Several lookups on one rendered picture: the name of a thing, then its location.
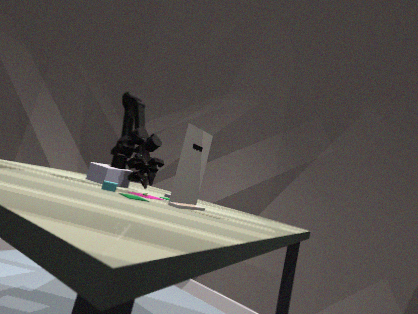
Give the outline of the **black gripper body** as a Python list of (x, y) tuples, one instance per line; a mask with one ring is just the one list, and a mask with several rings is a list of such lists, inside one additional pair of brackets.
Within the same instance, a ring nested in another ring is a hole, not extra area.
[(149, 154), (146, 154), (146, 153), (141, 154), (141, 155), (144, 157), (144, 159), (146, 161), (146, 164), (142, 163), (140, 166), (138, 166), (138, 169), (140, 171), (137, 171), (137, 172), (134, 171), (131, 174), (129, 174), (128, 175), (128, 180), (140, 182), (139, 179), (134, 177), (135, 175), (137, 175), (137, 174), (144, 175), (146, 173), (146, 171), (144, 169), (146, 169), (147, 167), (152, 167), (152, 168), (157, 169), (157, 165), (158, 165), (158, 167), (162, 167), (164, 165), (164, 161), (160, 158), (156, 158), (156, 157), (152, 158), (152, 157), (150, 157)]

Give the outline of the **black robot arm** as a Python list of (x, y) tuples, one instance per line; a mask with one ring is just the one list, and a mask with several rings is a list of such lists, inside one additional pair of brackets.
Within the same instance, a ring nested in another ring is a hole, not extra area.
[[(136, 95), (127, 92), (123, 93), (122, 105), (124, 108), (124, 117), (122, 124), (121, 137), (117, 140), (116, 145), (111, 149), (113, 155), (111, 165), (117, 169), (136, 168), (142, 163), (146, 164), (141, 154), (149, 154), (162, 145), (162, 141), (156, 134), (150, 137), (145, 128), (145, 107), (146, 105)], [(133, 131), (135, 118), (135, 130)], [(135, 149), (135, 144), (139, 145)], [(137, 154), (131, 158), (133, 152)], [(124, 155), (119, 155), (119, 154)], [(127, 158), (126, 158), (127, 157)], [(127, 159), (131, 158), (128, 162)], [(126, 169), (127, 170), (127, 169)]]

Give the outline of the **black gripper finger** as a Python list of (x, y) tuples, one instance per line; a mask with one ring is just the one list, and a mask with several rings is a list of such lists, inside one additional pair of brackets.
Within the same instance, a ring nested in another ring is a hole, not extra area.
[(156, 176), (156, 173), (158, 171), (158, 169), (156, 168), (152, 168), (152, 167), (147, 167), (146, 169), (144, 169), (147, 173), (148, 176), (148, 181), (149, 181), (149, 185), (152, 186), (154, 178)]
[(134, 177), (140, 180), (140, 182), (142, 183), (144, 189), (147, 189), (148, 176), (144, 176), (144, 175), (137, 174)]

